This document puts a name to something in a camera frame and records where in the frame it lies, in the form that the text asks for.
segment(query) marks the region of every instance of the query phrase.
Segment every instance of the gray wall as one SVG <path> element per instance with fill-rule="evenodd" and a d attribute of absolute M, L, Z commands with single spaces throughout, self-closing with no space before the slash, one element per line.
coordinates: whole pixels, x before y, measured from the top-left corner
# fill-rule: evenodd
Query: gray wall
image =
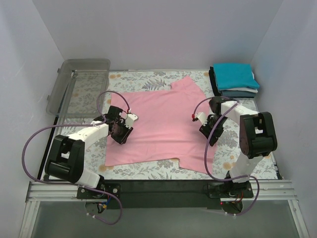
<path fill-rule="evenodd" d="M 0 237 L 18 237 L 29 179 L 22 147 L 36 130 L 52 124 L 46 98 L 63 59 L 31 0 L 0 1 Z M 27 151 L 37 175 L 49 132 Z"/>
<path fill-rule="evenodd" d="M 311 237 L 317 237 L 317 3 L 285 0 L 252 65 L 259 109 L 273 115 L 282 175 L 291 179 Z"/>
<path fill-rule="evenodd" d="M 33 0 L 64 59 L 111 69 L 250 62 L 282 0 Z"/>

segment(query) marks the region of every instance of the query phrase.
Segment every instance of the floral tablecloth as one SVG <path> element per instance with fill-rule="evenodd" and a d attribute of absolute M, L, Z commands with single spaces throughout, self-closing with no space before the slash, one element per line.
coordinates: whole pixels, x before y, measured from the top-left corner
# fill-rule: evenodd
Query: floral tablecloth
<path fill-rule="evenodd" d="M 170 84 L 174 81 L 191 77 L 202 89 L 206 97 L 213 96 L 211 84 L 207 71 L 119 71 L 109 74 L 108 90 L 117 92 L 137 92 L 169 90 Z M 90 105 L 86 102 L 91 97 L 93 85 L 87 87 L 74 88 L 73 95 L 68 110 L 77 107 L 81 110 Z M 255 110 L 254 100 L 239 99 L 240 103 Z M 110 95 L 106 95 L 103 112 L 106 113 L 111 103 Z M 62 123 L 90 123 L 92 119 L 63 119 Z M 236 163 L 240 154 L 239 149 L 239 127 L 232 120 L 228 119 L 224 124 L 225 131 L 218 140 L 218 149 L 215 153 L 212 165 L 212 174 L 218 178 L 224 178 L 227 171 Z M 67 135 L 71 132 L 79 131 L 79 127 L 63 127 L 57 133 Z M 106 179 L 210 179 L 206 174 L 182 169 L 179 167 L 177 158 L 166 160 L 135 163 L 130 165 L 120 165 L 106 167 L 106 140 L 103 138 L 93 144 L 85 154 L 85 167 L 104 176 Z M 277 179 L 274 163 L 271 156 L 265 157 L 255 168 L 253 176 L 258 179 Z"/>

